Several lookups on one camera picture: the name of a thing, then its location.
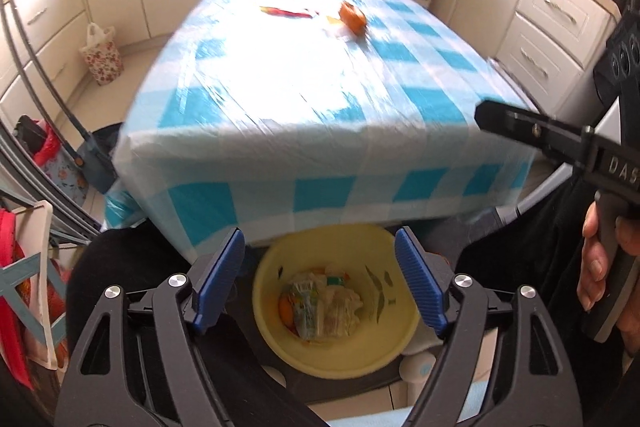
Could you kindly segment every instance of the red chili pepper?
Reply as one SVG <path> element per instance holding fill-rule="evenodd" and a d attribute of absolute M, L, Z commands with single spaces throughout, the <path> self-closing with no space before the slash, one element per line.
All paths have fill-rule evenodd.
<path fill-rule="evenodd" d="M 269 6 L 260 6 L 260 10 L 267 13 L 268 15 L 282 15 L 285 17 L 300 17 L 305 19 L 313 18 L 313 15 L 308 12 L 289 12 L 286 10 L 281 10 L 280 8 L 273 8 Z"/>

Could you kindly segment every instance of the plastic wrap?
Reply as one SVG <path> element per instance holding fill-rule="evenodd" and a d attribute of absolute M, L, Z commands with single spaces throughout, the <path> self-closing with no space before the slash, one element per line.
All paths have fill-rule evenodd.
<path fill-rule="evenodd" d="M 193 261 L 234 226 L 254 242 L 515 201 L 534 152 L 474 123 L 485 98 L 523 105 L 510 84 L 412 0 L 345 0 L 366 34 L 330 36 L 342 1 L 202 0 L 129 110 L 108 224 L 146 214 Z"/>
<path fill-rule="evenodd" d="M 296 274 L 284 287 L 278 311 L 282 323 L 305 341 L 332 341 L 351 336 L 363 302 L 345 286 L 349 276 L 335 266 Z"/>

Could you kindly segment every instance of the metal screw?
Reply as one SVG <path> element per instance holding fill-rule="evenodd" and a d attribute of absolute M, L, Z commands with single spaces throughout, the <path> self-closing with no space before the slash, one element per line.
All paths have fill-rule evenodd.
<path fill-rule="evenodd" d="M 120 286 L 109 286 L 104 291 L 104 296 L 107 297 L 108 299 L 114 299 L 118 295 L 120 295 Z"/>
<path fill-rule="evenodd" d="M 536 290 L 531 286 L 523 286 L 522 288 L 520 288 L 520 294 L 527 299 L 532 299 L 536 296 Z"/>
<path fill-rule="evenodd" d="M 474 280 L 471 279 L 471 277 L 463 273 L 461 273 L 460 275 L 456 275 L 455 279 L 453 279 L 453 282 L 461 288 L 469 288 L 469 286 L 472 285 L 473 281 Z"/>
<path fill-rule="evenodd" d="M 169 277 L 169 286 L 173 286 L 174 288 L 179 288 L 186 282 L 187 277 L 185 275 L 182 275 L 181 273 L 177 273 Z"/>

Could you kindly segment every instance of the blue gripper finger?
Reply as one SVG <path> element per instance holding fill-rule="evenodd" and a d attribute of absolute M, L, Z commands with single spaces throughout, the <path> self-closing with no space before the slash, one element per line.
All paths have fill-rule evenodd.
<path fill-rule="evenodd" d="M 192 324 L 199 334 L 204 334 L 218 321 L 243 259 L 244 235 L 235 229 L 227 235 L 218 253 L 212 256 L 206 272 L 193 286 L 191 308 L 195 316 Z"/>
<path fill-rule="evenodd" d="M 441 256 L 426 253 L 409 227 L 398 230 L 394 248 L 422 320 L 441 336 L 449 326 L 445 315 L 446 292 L 454 275 L 452 270 Z"/>

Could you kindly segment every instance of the white plastic bag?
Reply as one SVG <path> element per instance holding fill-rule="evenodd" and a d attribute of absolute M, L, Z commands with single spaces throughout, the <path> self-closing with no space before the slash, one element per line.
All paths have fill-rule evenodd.
<path fill-rule="evenodd" d="M 113 26 L 103 30 L 97 24 L 89 23 L 86 46 L 80 48 L 80 54 L 99 86 L 113 82 L 124 71 L 120 52 L 113 42 L 115 35 Z"/>
<path fill-rule="evenodd" d="M 100 28 L 95 22 L 90 22 L 86 27 L 86 45 L 88 48 L 102 44 L 107 37 L 107 32 Z"/>

